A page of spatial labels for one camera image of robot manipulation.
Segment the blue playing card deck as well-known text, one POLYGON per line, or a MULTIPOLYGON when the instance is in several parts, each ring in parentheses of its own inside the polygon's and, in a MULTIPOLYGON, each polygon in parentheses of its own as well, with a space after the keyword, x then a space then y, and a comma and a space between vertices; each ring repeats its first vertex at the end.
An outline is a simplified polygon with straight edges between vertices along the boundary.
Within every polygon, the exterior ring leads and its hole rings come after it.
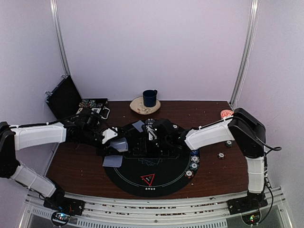
POLYGON ((112 140, 110 142, 110 146, 113 147, 114 149, 116 149, 118 152, 128 151, 128 142, 125 138, 112 140))

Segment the blue ten poker chip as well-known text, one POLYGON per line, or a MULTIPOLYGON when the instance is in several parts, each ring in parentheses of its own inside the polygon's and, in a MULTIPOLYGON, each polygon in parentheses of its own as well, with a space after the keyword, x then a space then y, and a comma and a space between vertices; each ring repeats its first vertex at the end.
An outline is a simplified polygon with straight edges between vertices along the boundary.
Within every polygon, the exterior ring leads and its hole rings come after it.
POLYGON ((198 163, 200 161, 200 158, 197 155, 193 155, 193 156, 191 156, 191 161, 198 163))

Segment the green fifty poker chip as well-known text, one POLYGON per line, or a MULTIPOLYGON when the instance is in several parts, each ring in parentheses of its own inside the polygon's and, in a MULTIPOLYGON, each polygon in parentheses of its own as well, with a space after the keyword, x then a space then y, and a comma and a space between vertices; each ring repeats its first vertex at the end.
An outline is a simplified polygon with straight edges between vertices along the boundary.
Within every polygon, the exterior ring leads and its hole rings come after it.
POLYGON ((192 162, 192 163, 190 164, 190 169, 191 169, 191 170, 196 171, 198 168, 199 168, 198 163, 192 162))

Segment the dealt card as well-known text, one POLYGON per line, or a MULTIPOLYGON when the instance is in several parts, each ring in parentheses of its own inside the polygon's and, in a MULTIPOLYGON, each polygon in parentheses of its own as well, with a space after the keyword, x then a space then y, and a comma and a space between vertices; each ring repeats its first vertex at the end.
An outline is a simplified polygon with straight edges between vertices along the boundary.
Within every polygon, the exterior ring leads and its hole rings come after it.
POLYGON ((145 123, 142 120, 139 120, 132 124, 132 126, 140 133, 143 132, 143 127, 145 126, 145 123))
POLYGON ((115 156, 106 156, 104 157, 103 167, 119 167, 120 166, 120 158, 115 156))

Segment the red triangle all-in marker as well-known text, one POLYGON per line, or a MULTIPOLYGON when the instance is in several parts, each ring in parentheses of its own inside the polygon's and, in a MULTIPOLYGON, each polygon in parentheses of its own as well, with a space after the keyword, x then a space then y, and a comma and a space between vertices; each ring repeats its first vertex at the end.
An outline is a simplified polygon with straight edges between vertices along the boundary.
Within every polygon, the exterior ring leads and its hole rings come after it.
POLYGON ((145 181, 149 186, 152 186, 154 178, 155 178, 155 174, 154 173, 153 174, 148 174, 148 175, 141 176, 141 179, 143 181, 145 181))

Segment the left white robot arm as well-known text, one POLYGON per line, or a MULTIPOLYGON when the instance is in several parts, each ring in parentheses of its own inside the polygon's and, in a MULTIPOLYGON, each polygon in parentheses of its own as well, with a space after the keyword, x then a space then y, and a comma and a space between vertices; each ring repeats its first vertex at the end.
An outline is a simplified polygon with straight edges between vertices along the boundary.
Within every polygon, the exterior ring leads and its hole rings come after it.
POLYGON ((0 123, 0 177, 11 179, 48 199, 58 211, 68 207, 65 191, 57 183, 36 171, 44 158, 51 158, 51 149, 69 142, 104 148, 121 136, 118 127, 108 125, 99 131, 104 119, 97 113, 76 114, 60 120, 24 125, 0 123))

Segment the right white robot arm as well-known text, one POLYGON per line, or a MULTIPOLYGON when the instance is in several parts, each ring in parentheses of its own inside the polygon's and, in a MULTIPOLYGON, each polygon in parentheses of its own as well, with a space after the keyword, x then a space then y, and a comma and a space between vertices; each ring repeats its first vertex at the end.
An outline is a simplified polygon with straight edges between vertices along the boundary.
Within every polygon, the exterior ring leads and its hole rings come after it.
POLYGON ((254 209, 264 199, 267 159, 265 153, 266 129, 243 108, 229 117, 205 126, 178 132, 168 119, 148 120, 142 127, 148 141, 161 150, 165 147, 193 152, 202 147, 235 141, 247 161, 248 190, 243 204, 254 209))

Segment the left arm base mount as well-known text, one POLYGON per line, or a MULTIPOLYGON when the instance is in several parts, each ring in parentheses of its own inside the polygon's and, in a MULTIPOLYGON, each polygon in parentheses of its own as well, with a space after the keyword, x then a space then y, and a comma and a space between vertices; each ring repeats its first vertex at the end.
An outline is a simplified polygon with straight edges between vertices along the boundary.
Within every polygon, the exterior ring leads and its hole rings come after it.
POLYGON ((51 200, 44 200, 44 207, 53 209, 55 212, 51 215, 51 222, 57 226, 65 226, 72 216, 81 216, 85 207, 83 200, 65 198, 61 206, 56 205, 51 200))

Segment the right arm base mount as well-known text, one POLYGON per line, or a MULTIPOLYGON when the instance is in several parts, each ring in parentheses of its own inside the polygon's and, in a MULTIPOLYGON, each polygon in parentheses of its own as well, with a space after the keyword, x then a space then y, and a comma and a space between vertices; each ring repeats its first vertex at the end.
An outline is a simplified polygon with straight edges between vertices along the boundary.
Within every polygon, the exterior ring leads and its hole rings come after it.
POLYGON ((230 215, 241 214, 242 221, 246 225, 255 226, 262 220, 261 208, 268 205, 266 199, 258 201, 249 200, 247 197, 230 199, 227 206, 230 215))

